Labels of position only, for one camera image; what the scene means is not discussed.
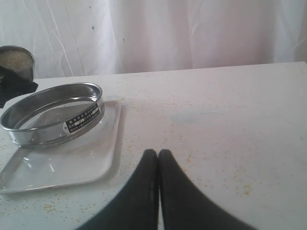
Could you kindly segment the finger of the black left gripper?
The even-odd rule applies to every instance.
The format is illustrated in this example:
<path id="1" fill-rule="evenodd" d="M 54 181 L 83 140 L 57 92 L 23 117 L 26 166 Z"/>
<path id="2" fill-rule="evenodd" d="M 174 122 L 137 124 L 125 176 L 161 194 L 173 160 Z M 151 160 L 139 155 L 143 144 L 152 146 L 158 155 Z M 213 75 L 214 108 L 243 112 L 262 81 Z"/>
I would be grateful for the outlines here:
<path id="1" fill-rule="evenodd" d="M 0 107 L 3 108 L 7 101 L 21 95 L 33 93 L 38 84 L 21 78 L 17 73 L 4 67 L 0 68 Z"/>

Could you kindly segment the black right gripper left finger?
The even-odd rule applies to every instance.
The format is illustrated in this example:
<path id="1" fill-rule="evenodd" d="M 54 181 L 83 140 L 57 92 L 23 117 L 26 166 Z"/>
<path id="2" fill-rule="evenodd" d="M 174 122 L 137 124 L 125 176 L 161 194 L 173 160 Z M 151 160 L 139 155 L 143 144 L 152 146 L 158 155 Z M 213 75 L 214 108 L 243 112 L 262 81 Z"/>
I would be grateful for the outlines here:
<path id="1" fill-rule="evenodd" d="M 80 229 L 156 230 L 158 213 L 158 156 L 147 149 L 121 191 Z"/>

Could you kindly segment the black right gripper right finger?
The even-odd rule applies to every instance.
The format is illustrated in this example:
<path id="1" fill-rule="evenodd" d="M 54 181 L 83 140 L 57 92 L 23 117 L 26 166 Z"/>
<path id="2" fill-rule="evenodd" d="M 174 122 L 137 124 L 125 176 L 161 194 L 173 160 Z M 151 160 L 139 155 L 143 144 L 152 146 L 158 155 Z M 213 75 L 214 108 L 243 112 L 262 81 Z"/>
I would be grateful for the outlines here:
<path id="1" fill-rule="evenodd" d="M 158 155 L 166 230 L 241 230 L 242 222 L 208 199 L 186 176 L 172 152 Z"/>

